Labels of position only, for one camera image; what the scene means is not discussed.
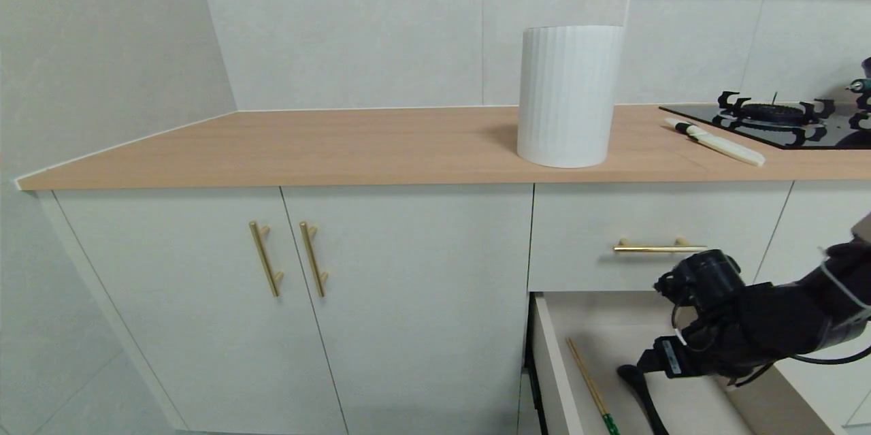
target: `ribbed white vase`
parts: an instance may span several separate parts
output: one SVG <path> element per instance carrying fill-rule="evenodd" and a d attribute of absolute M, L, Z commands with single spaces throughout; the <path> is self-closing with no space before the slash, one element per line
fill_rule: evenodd
<path fill-rule="evenodd" d="M 523 32 L 517 124 L 521 158 L 558 168 L 606 160 L 622 47 L 623 27 Z"/>

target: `gold handle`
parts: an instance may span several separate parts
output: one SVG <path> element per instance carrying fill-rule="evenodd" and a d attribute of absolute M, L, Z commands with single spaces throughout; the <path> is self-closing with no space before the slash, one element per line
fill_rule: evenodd
<path fill-rule="evenodd" d="M 614 246 L 614 253 L 700 253 L 706 250 L 707 246 L 691 245 L 683 238 L 675 239 L 674 246 L 636 246 L 620 238 L 619 244 Z"/>
<path fill-rule="evenodd" d="M 302 230 L 302 242 L 306 244 L 306 253 L 308 253 L 308 263 L 311 265 L 312 274 L 314 275 L 314 285 L 318 287 L 318 295 L 321 297 L 326 297 L 327 294 L 324 292 L 324 282 L 327 282 L 327 277 L 329 274 L 318 269 L 318 261 L 317 258 L 314 258 L 314 248 L 312 248 L 312 238 L 314 234 L 317 233 L 318 228 L 315 226 L 308 227 L 308 223 L 305 221 L 299 222 L 299 230 Z"/>
<path fill-rule="evenodd" d="M 269 227 L 258 227 L 257 221 L 248 222 L 248 227 L 251 228 L 251 236 L 254 238 L 254 245 L 257 246 L 257 254 L 261 256 L 261 263 L 263 264 L 263 271 L 267 274 L 269 289 L 272 290 L 273 297 L 278 297 L 278 284 L 281 283 L 281 279 L 284 277 L 284 272 L 279 271 L 277 274 L 272 273 L 272 265 L 269 264 L 267 250 L 263 248 L 263 238 L 269 234 Z"/>

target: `green chopstick tip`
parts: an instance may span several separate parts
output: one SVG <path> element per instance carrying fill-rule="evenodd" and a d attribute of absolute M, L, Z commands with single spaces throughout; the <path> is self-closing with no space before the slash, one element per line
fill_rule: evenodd
<path fill-rule="evenodd" d="M 617 424 L 614 423 L 614 419 L 610 414 L 606 413 L 602 415 L 602 419 L 604 420 L 604 425 L 608 427 L 608 435 L 620 435 L 620 431 L 617 429 Z"/>

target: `kitchen counter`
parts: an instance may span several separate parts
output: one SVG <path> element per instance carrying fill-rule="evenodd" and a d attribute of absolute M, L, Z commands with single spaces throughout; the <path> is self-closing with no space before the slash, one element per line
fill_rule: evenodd
<path fill-rule="evenodd" d="M 582 169 L 516 155 L 516 107 L 234 112 L 19 178 L 22 190 L 618 181 L 871 180 L 871 150 L 758 150 L 762 168 L 618 106 L 608 159 Z"/>

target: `black glass cooktop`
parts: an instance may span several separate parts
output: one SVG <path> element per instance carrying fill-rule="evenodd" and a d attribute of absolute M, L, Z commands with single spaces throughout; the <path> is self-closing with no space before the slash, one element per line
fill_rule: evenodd
<path fill-rule="evenodd" d="M 718 104 L 662 106 L 662 110 L 781 149 L 871 149 L 871 113 L 855 104 L 754 103 L 724 91 Z"/>

